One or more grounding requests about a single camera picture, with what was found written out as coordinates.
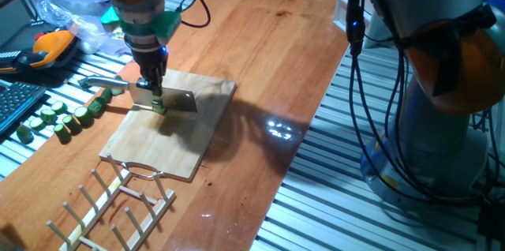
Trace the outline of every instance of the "cucumber slice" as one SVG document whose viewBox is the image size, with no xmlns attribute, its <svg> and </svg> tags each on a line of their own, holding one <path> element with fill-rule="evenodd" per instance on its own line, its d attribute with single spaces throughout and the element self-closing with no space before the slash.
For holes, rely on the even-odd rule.
<svg viewBox="0 0 505 251">
<path fill-rule="evenodd" d="M 32 128 L 34 131 L 36 132 L 40 132 L 41 130 L 43 130 L 44 128 L 46 127 L 46 122 L 44 122 L 41 118 L 37 117 L 37 118 L 34 118 L 31 122 L 30 122 L 30 128 Z"/>
<path fill-rule="evenodd" d="M 65 126 L 62 124 L 54 126 L 54 133 L 56 133 L 56 136 L 62 144 L 68 144 L 72 140 L 69 131 L 66 130 Z"/>
<path fill-rule="evenodd" d="M 103 89 L 102 95 L 100 97 L 103 97 L 109 103 L 112 100 L 112 89 L 110 88 Z"/>
<path fill-rule="evenodd" d="M 72 115 L 66 115 L 63 118 L 63 124 L 70 129 L 70 132 L 74 135 L 82 132 L 82 126 L 72 117 Z"/>
<path fill-rule="evenodd" d="M 22 144 L 30 144 L 33 141 L 32 131 L 26 125 L 20 125 L 16 135 Z"/>
<path fill-rule="evenodd" d="M 91 125 L 93 125 L 94 118 L 91 116 L 89 113 L 88 108 L 86 107 L 79 107 L 76 109 L 75 116 L 77 120 L 79 120 L 80 125 L 83 126 L 84 128 L 87 128 Z"/>
<path fill-rule="evenodd" d="M 53 104 L 53 106 L 50 107 L 51 110 L 53 110 L 56 114 L 64 114 L 66 113 L 66 104 L 64 104 L 62 101 L 58 101 Z"/>
<path fill-rule="evenodd" d="M 152 105 L 152 110 L 155 113 L 164 115 L 168 111 L 164 106 L 163 106 L 163 100 L 162 99 L 153 99 L 151 102 Z"/>
<path fill-rule="evenodd" d="M 56 122 L 56 113 L 53 110 L 42 110 L 40 117 L 47 124 L 54 124 Z"/>
<path fill-rule="evenodd" d="M 83 78 L 83 79 L 79 80 L 77 83 L 78 83 L 78 84 L 80 85 L 80 87 L 81 87 L 81 88 L 83 88 L 83 89 L 88 89 L 88 88 L 90 88 L 90 86 L 89 86 L 89 84 L 88 84 L 88 78 L 87 78 L 87 77 L 85 77 L 85 78 Z"/>
<path fill-rule="evenodd" d="M 123 80 L 123 78 L 121 76 L 119 76 L 119 75 L 117 75 L 115 77 L 115 79 L 117 79 L 118 81 L 122 81 Z M 121 95 L 121 94 L 125 93 L 125 89 L 124 88 L 112 88 L 110 91 L 112 92 L 113 96 L 118 96 L 118 95 Z"/>
<path fill-rule="evenodd" d="M 103 97 L 96 97 L 88 106 L 89 113 L 93 118 L 100 117 L 107 106 L 107 101 Z"/>
</svg>

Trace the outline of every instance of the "wooden cutting board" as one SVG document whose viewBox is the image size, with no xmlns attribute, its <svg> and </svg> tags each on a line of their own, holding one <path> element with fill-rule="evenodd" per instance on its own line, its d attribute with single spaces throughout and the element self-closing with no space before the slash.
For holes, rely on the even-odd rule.
<svg viewBox="0 0 505 251">
<path fill-rule="evenodd" d="M 99 153 L 117 163 L 190 182 L 235 90 L 235 82 L 168 69 L 164 88 L 194 92 L 198 113 L 165 116 L 133 108 Z"/>
</svg>

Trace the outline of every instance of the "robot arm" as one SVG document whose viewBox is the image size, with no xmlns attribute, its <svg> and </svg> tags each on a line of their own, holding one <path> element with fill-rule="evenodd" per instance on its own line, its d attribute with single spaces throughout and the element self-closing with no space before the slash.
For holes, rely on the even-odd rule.
<svg viewBox="0 0 505 251">
<path fill-rule="evenodd" d="M 505 93 L 503 14 L 482 0 L 372 0 L 435 107 L 471 114 Z"/>
<path fill-rule="evenodd" d="M 140 66 L 137 87 L 146 88 L 154 96 L 162 94 L 163 76 L 168 53 L 165 45 L 181 23 L 178 13 L 165 12 L 165 0 L 111 0 L 110 9 L 102 18 L 107 30 L 121 26 L 125 42 L 132 49 L 133 60 Z"/>
</svg>

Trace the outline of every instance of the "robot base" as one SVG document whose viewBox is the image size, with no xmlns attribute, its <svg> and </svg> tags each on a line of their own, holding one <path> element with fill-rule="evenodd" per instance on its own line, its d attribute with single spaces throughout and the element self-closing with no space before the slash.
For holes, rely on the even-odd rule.
<svg viewBox="0 0 505 251">
<path fill-rule="evenodd" d="M 426 187 L 448 197 L 471 197 L 488 157 L 487 134 L 469 129 L 468 116 L 440 113 L 428 101 L 415 78 L 410 83 L 399 120 L 399 140 L 403 159 L 413 176 Z M 389 137 L 381 136 L 388 155 L 400 163 L 395 136 L 395 120 L 389 124 Z M 429 200 L 406 183 L 388 161 L 380 144 L 366 147 L 373 166 L 391 187 L 418 199 Z M 372 191 L 389 204 L 405 210 L 421 210 L 431 204 L 396 193 L 380 181 L 364 155 L 361 173 Z"/>
</svg>

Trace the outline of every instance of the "knife handle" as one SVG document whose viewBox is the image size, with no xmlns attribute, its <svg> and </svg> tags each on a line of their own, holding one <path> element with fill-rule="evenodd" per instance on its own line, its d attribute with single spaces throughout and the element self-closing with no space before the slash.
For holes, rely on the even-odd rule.
<svg viewBox="0 0 505 251">
<path fill-rule="evenodd" d="M 99 86 L 103 88 L 124 88 L 128 90 L 128 81 L 119 81 L 110 77 L 88 77 L 88 85 Z"/>
</svg>

